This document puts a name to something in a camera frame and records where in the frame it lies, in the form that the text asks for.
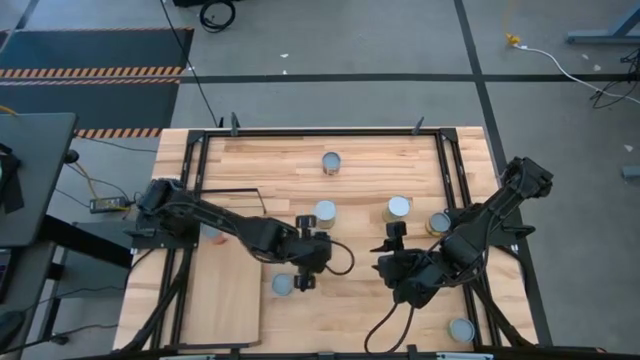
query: can lid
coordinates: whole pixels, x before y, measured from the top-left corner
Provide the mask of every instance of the can lid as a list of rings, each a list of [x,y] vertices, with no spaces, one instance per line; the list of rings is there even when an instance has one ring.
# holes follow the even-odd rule
[[[435,213],[429,219],[429,226],[434,231],[446,232],[451,227],[451,219],[445,213]]]
[[[340,155],[334,152],[328,152],[322,157],[322,164],[326,168],[337,169],[340,167]]]
[[[293,276],[289,274],[278,274],[271,281],[273,292],[280,296],[287,296],[293,291]]]
[[[313,209],[313,214],[318,220],[332,220],[336,217],[336,204],[329,200],[319,201]]]
[[[395,216],[406,216],[410,209],[409,199],[404,196],[394,196],[389,200],[389,212]]]
[[[449,323],[449,334],[456,341],[468,343],[473,340],[476,331],[471,321],[459,318]]]

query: wooden board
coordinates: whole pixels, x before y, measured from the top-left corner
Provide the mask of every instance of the wooden board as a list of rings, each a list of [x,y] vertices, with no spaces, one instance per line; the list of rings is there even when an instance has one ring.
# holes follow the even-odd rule
[[[177,177],[186,134],[187,130],[165,130],[154,177]],[[474,201],[483,201],[497,189],[483,130],[458,128],[458,134],[471,195]],[[343,159],[340,174],[335,177],[322,173],[321,157],[327,151],[336,151]],[[455,174],[450,152],[448,156],[451,172]],[[330,234],[356,254],[356,266],[349,275],[320,274],[317,289],[305,293],[296,291],[287,297],[272,293],[271,279],[276,273],[294,274],[295,268],[291,265],[263,265],[261,295],[256,297],[261,298],[261,344],[242,352],[362,352],[364,337],[392,306],[391,291],[371,269],[379,254],[369,252],[385,238],[382,211],[389,197],[404,195],[411,199],[412,210],[405,219],[409,232],[407,247],[424,248],[436,241],[424,228],[430,214],[446,207],[433,138],[214,138],[207,160],[205,189],[258,187],[268,215],[289,223],[293,223],[296,215],[310,213],[319,200],[334,201],[338,216]],[[194,159],[192,173],[195,172],[196,161]],[[456,194],[461,205],[457,189]],[[215,199],[209,200],[238,212],[243,207],[255,206],[257,201],[253,194],[217,194]],[[192,276],[187,296],[188,313],[182,337],[182,342],[186,343],[215,343],[219,341],[214,337],[222,336],[219,329],[223,328],[211,332],[211,324],[199,316],[206,314],[206,310],[195,310],[206,307],[202,304],[215,307],[217,302],[224,304],[227,301],[224,295],[211,291],[215,284],[211,273],[215,272],[217,262],[204,266],[202,263],[206,263],[209,256],[201,255],[198,253],[196,256],[196,270],[192,272],[196,275]],[[127,335],[124,334],[134,327],[134,323],[141,325],[144,322],[143,315],[132,314],[132,304],[144,302],[152,306],[157,299],[149,302],[149,296],[143,299],[140,294],[142,286],[149,288],[149,292],[156,288],[157,294],[155,284],[159,284],[161,271],[155,277],[148,274],[147,266],[156,265],[147,265],[147,260],[152,259],[145,259],[139,265],[145,270],[136,269],[131,275],[116,347],[126,343]],[[344,269],[348,266],[348,256],[334,246],[334,257],[329,264],[336,270]],[[207,270],[199,271],[199,266]],[[488,272],[498,305],[525,337],[535,341],[517,263],[492,251]],[[397,341],[407,314],[408,306],[399,306],[396,314],[371,339],[372,351],[385,350]],[[451,320],[465,316],[461,288],[442,289],[425,308],[416,311],[404,344],[416,344],[420,351],[470,350],[470,345],[454,342],[447,333]],[[200,331],[215,336],[200,335]],[[488,338],[486,329],[483,333],[484,338]]]
[[[203,199],[215,201],[203,196]],[[182,338],[189,344],[254,344],[260,340],[262,265],[232,236],[216,245],[201,237]]]

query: table leg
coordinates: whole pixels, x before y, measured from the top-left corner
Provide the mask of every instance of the table leg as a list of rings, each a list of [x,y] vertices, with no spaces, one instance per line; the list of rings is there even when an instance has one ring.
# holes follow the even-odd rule
[[[64,221],[46,215],[38,236],[40,241],[52,241],[69,250],[128,269],[131,251],[111,241],[95,236]]]

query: yellow cable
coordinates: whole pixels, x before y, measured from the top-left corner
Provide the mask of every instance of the yellow cable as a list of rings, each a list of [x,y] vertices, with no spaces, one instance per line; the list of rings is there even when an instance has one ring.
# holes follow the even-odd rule
[[[0,105],[0,111],[4,111],[4,112],[6,112],[7,114],[11,114],[11,115],[13,115],[13,116],[17,116],[17,115],[18,115],[18,113],[17,113],[17,112],[15,112],[13,109],[8,108],[8,107],[6,107],[6,106],[2,106],[2,105]]]
[[[91,195],[93,195],[93,199],[96,201],[102,201],[102,198],[100,198],[98,196],[98,194],[96,193],[96,190],[93,188],[93,183],[91,182],[91,177],[89,176],[89,174],[87,173],[87,171],[82,167],[82,165],[80,165],[79,162],[75,162],[76,167],[78,168],[78,170],[80,170],[80,172],[84,175],[85,179],[87,179],[87,184],[89,185],[89,191],[91,191]],[[122,210],[122,211],[126,211],[129,208],[126,207],[119,207],[119,206],[114,206],[113,209],[116,210]]]

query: white cable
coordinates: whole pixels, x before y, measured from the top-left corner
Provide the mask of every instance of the white cable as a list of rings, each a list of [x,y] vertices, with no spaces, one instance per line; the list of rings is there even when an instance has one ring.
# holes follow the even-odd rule
[[[582,84],[582,85],[584,85],[584,86],[586,86],[586,87],[588,87],[588,88],[590,88],[590,89],[592,89],[592,90],[595,90],[595,91],[597,91],[597,92],[601,92],[601,93],[603,93],[603,94],[605,94],[605,95],[608,95],[608,96],[611,96],[611,97],[615,97],[615,98],[625,98],[625,99],[627,99],[627,100],[631,100],[631,101],[633,101],[634,103],[640,104],[640,100],[634,99],[634,98],[632,98],[632,97],[630,97],[630,96],[624,96],[624,95],[612,94],[612,93],[610,93],[610,92],[604,91],[604,90],[602,90],[602,89],[600,89],[600,88],[597,88],[597,87],[595,87],[595,86],[593,86],[593,85],[591,85],[591,84],[589,84],[589,83],[587,83],[587,82],[584,82],[584,81],[582,81],[582,80],[580,80],[580,79],[577,79],[577,78],[575,78],[575,77],[573,77],[573,76],[569,75],[569,73],[567,73],[567,72],[562,68],[562,66],[560,66],[560,63],[558,62],[558,60],[556,60],[556,58],[554,58],[554,57],[553,57],[553,55],[549,54],[549,53],[548,53],[548,52],[546,52],[546,51],[542,51],[542,50],[538,50],[538,49],[531,49],[531,48],[528,48],[528,47],[526,47],[526,46],[524,46],[524,45],[518,45],[518,44],[514,44],[514,45],[513,45],[513,47],[515,47],[516,49],[519,49],[519,50],[531,51],[531,52],[537,52],[538,54],[545,55],[545,56],[546,56],[546,57],[548,57],[549,59],[553,60],[553,62],[556,64],[556,67],[558,68],[558,70],[560,70],[560,71],[564,74],[564,76],[566,76],[566,77],[568,77],[569,79],[571,79],[571,80],[573,80],[573,81],[575,81],[575,82],[577,82],[577,83],[580,83],[580,84]]]

